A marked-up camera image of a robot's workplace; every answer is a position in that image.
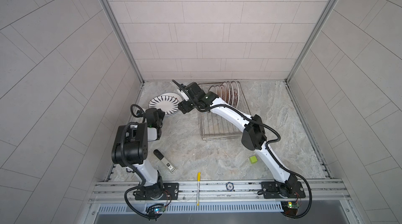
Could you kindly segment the black striped white plate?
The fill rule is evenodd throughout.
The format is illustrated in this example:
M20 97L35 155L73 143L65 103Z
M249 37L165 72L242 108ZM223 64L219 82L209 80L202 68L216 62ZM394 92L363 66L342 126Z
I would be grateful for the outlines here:
M182 101L183 98L177 93L164 93L152 98L148 103L148 108L160 109L165 116L171 116L179 111L179 103Z

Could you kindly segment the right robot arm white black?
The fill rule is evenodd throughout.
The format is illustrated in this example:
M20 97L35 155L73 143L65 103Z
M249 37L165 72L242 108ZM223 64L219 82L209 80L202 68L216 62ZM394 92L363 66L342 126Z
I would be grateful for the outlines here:
M175 80L172 82L178 86L178 91L183 96L183 101L179 103L179 110L183 114L197 109L201 113L217 114L232 123L242 132L243 146L254 151L271 171L278 185L279 194L283 198L290 198L297 194L295 192L298 182L296 173L286 168L270 147L271 143L281 140L277 131L264 124L260 116L244 114L226 103L217 94L205 93L195 82L187 86Z

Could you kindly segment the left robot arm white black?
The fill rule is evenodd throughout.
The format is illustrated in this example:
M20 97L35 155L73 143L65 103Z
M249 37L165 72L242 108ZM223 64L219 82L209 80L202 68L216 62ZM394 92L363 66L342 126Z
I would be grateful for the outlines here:
M137 104L131 105L130 111L142 122L118 127L111 153L112 162L136 174L143 197L156 199L162 196L164 187L160 173L147 160L148 142L161 138L165 113L155 108L143 110Z

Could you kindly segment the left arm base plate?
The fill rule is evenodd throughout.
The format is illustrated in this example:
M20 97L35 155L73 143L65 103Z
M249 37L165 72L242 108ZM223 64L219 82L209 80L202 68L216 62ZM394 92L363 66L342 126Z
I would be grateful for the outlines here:
M133 195L136 201L177 200L179 183L157 183L137 189Z

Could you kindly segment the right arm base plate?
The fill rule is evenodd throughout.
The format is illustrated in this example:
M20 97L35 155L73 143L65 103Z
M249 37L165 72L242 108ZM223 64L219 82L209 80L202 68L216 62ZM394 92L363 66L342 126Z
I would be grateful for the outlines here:
M259 191L265 199L270 198L305 198L306 191L300 181L297 181L293 188L288 187L285 183L273 182L262 182L262 190Z

